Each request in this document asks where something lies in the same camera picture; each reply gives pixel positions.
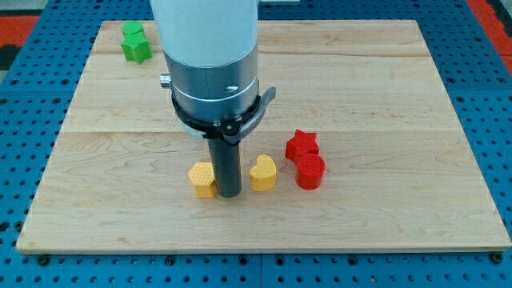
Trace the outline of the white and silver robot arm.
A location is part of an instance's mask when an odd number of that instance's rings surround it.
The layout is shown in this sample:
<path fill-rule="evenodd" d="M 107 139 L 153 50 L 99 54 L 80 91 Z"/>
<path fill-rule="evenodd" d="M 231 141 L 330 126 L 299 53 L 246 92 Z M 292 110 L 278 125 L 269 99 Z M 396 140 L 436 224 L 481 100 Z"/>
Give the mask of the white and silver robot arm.
<path fill-rule="evenodd" d="M 204 122 L 246 112 L 258 95 L 258 1 L 150 4 L 179 110 Z"/>

